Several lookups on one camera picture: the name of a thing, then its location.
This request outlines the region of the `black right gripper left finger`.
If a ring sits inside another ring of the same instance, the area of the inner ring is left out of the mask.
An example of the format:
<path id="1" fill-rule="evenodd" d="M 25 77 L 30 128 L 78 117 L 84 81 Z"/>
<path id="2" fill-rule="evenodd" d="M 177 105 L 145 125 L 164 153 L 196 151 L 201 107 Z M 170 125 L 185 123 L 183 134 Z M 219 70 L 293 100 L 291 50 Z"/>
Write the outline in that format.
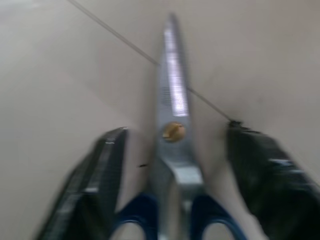
<path id="1" fill-rule="evenodd" d="M 128 129 L 104 133 L 70 172 L 37 240 L 107 240 L 120 192 Z"/>

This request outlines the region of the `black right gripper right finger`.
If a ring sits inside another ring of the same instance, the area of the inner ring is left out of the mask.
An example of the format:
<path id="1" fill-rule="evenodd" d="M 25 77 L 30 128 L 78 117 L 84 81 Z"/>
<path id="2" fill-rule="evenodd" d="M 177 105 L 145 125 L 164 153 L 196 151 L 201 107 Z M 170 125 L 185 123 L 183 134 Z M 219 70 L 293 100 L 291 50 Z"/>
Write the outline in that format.
<path id="1" fill-rule="evenodd" d="M 274 138 L 232 120 L 226 153 L 246 207 L 270 240 L 320 238 L 320 188 Z"/>

